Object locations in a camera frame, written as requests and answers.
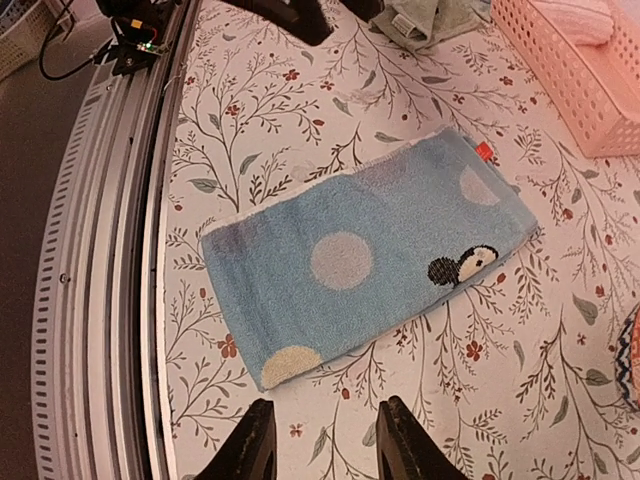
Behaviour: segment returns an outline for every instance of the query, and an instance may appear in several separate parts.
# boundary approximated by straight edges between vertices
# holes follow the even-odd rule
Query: gray floor
[[[86,59],[106,20],[47,51],[51,74]],[[48,82],[32,62],[0,83],[0,477],[37,478],[30,404],[31,316],[42,232],[58,168],[93,67]]]

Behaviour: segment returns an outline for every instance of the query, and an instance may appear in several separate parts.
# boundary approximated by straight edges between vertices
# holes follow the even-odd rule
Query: pink cloth
[[[533,3],[574,45],[602,45],[613,35],[613,18],[606,0],[535,0]]]

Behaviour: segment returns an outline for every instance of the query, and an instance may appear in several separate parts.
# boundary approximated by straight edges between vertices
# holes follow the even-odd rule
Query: metal rail
[[[63,158],[36,286],[32,408],[41,479],[168,478],[155,272],[165,162],[199,1],[152,69],[96,71]]]

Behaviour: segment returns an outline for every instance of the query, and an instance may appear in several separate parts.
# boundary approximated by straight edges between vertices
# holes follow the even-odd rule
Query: wire
[[[86,66],[90,65],[91,63],[98,63],[107,53],[109,53],[109,50],[110,50],[107,47],[109,46],[109,44],[111,42],[107,42],[102,47],[100,47],[100,49],[98,49],[98,51],[96,53],[91,55],[87,60],[85,60],[84,62],[82,62],[77,67],[73,68],[72,70],[69,70],[68,72],[66,72],[66,73],[64,73],[62,75],[50,75],[49,73],[47,73],[47,71],[44,68],[44,55],[45,55],[45,51],[47,49],[47,45],[49,44],[49,42],[51,42],[51,40],[54,37],[54,34],[55,34],[55,32],[56,32],[56,30],[58,28],[58,22],[60,22],[60,19],[64,16],[64,14],[69,11],[69,7],[71,7],[71,5],[73,4],[74,1],[75,0],[69,0],[64,5],[64,8],[58,14],[57,18],[53,22],[53,25],[51,25],[51,28],[47,32],[47,35],[44,37],[44,41],[42,42],[42,47],[40,48],[40,55],[38,56],[38,66],[40,67],[40,73],[42,74],[42,76],[44,78],[46,78],[47,80],[50,80],[52,82],[56,82],[58,80],[64,80],[65,78],[69,78],[70,76],[75,75],[76,73],[78,73],[80,70],[82,70]]]

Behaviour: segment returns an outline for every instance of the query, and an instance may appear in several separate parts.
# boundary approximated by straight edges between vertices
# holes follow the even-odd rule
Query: floral tablecloth
[[[469,478],[640,478],[640,419],[614,381],[640,292],[640,159],[584,159],[500,31],[413,56],[335,0],[310,48],[205,0],[168,192],[166,367],[178,478],[199,472],[261,396],[198,244],[217,220],[450,124],[541,229],[487,280],[277,387],[280,479],[377,478],[378,403],[400,395]]]

